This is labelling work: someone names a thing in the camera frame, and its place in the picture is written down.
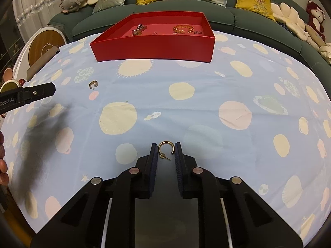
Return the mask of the person's hand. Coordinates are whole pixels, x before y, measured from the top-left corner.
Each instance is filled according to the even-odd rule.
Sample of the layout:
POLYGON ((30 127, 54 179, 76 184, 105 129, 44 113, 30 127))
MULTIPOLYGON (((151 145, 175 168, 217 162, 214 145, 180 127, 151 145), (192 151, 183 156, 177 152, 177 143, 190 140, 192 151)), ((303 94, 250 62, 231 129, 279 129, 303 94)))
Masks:
POLYGON ((0 132, 0 182, 3 186, 8 186, 9 183, 9 176, 7 174, 8 166, 6 161, 4 160, 5 157, 5 148, 4 148, 4 141, 5 138, 3 133, 0 132))

